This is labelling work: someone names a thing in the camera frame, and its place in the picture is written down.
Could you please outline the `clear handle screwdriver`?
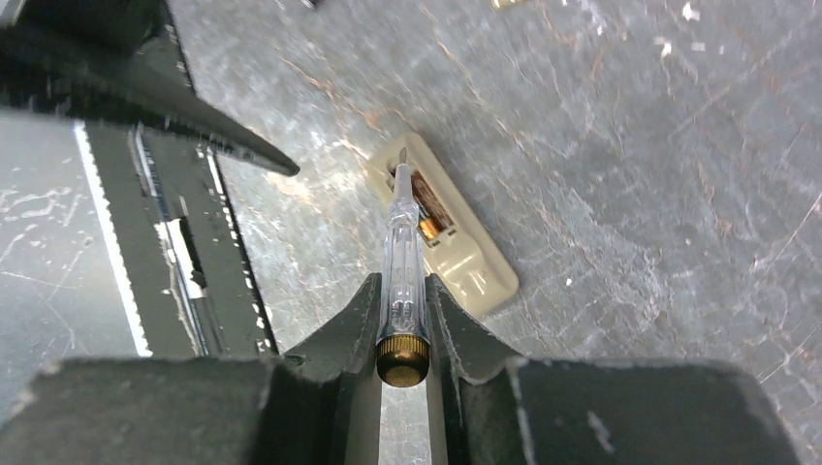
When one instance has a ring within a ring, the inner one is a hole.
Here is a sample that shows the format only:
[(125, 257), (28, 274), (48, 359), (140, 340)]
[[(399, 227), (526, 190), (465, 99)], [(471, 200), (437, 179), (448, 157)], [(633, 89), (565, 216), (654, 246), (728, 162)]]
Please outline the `clear handle screwdriver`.
[(388, 207), (375, 353), (379, 377), (394, 388), (421, 383), (427, 376), (430, 358), (426, 269), (412, 173), (407, 150), (402, 148)]

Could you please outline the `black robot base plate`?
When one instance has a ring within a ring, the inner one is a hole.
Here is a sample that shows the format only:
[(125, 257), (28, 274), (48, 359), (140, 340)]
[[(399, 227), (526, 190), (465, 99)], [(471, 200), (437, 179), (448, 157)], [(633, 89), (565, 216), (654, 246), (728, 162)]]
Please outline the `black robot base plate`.
[(216, 156), (148, 129), (85, 125), (153, 357), (275, 355)]

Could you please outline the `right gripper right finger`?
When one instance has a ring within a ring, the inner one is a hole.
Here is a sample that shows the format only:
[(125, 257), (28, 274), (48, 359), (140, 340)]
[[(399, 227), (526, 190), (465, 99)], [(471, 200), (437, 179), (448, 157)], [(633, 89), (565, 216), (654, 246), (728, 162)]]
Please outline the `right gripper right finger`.
[(767, 393), (711, 359), (525, 356), (426, 280), (435, 464), (795, 464)]

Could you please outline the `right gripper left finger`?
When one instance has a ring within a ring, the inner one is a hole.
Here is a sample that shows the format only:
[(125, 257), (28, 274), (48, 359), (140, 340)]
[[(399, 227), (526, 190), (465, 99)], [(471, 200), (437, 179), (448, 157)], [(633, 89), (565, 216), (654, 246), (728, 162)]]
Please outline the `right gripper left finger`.
[(75, 358), (1, 428), (5, 464), (374, 464), (381, 278), (282, 356)]

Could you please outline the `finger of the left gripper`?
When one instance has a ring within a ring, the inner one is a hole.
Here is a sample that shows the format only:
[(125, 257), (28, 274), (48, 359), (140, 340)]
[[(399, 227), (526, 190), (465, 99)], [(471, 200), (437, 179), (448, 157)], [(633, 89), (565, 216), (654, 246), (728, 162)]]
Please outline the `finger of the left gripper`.
[(4, 1), (1, 105), (144, 126), (286, 176), (300, 168), (193, 89), (165, 1)]

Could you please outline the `beige battery cover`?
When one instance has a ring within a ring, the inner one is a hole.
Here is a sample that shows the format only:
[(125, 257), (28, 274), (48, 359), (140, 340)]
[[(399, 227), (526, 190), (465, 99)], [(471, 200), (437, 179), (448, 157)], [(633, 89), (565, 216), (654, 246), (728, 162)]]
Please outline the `beige battery cover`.
[(519, 3), (522, 3), (523, 1), (524, 0), (491, 0), (491, 5), (496, 10), (502, 10), (502, 9), (510, 8), (514, 5), (518, 5)]

